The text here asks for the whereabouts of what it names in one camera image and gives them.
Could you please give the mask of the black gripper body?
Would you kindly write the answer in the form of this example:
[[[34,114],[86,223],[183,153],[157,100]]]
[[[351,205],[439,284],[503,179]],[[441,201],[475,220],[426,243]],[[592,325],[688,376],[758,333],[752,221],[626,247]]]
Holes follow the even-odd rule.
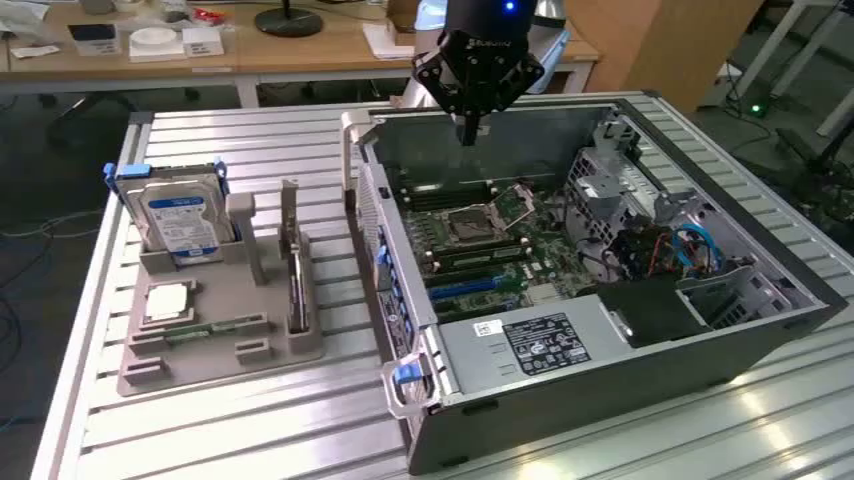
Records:
[[[470,68],[495,56],[529,51],[531,1],[451,1],[439,52],[466,92],[470,105]]]

